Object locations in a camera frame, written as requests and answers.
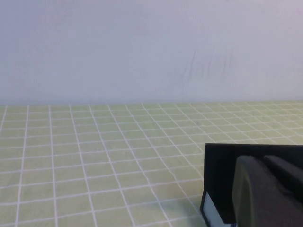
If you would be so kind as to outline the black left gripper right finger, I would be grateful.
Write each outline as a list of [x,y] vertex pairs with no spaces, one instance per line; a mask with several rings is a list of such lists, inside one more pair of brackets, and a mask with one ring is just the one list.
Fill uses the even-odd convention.
[[303,201],[303,170],[277,156],[266,155],[263,158],[273,176],[298,201]]

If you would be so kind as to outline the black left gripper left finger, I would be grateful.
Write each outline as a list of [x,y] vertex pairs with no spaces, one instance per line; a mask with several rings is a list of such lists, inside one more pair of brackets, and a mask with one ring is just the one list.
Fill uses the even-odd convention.
[[301,227],[303,201],[279,183],[263,159],[237,158],[232,203],[239,227]]

